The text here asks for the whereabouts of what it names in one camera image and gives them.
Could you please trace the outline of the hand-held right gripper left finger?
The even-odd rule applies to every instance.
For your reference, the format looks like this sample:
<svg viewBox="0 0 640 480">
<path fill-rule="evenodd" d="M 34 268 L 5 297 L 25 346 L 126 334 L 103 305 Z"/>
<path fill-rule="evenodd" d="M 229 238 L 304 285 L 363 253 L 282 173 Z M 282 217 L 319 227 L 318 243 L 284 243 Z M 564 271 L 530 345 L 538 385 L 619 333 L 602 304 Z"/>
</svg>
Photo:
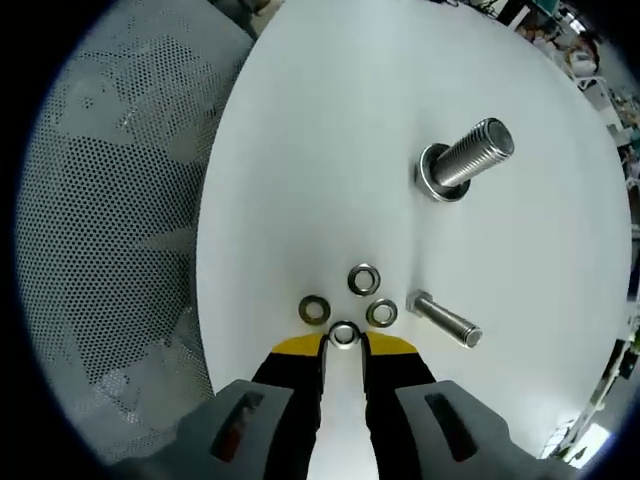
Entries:
<svg viewBox="0 0 640 480">
<path fill-rule="evenodd" d="M 235 380 L 181 421 L 178 479 L 304 479 L 321 423 L 327 336 L 289 338 L 251 380 Z"/>
</svg>

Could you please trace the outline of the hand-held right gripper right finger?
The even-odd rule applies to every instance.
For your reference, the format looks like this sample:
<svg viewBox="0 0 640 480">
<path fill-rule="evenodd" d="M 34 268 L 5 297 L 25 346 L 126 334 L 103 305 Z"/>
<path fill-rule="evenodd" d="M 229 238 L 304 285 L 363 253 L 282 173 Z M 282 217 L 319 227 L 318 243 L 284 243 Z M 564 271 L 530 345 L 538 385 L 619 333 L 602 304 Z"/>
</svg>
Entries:
<svg viewBox="0 0 640 480">
<path fill-rule="evenodd" d="M 382 479 L 547 479 L 504 419 L 453 381 L 434 378 L 398 337 L 363 337 L 366 425 Z"/>
</svg>

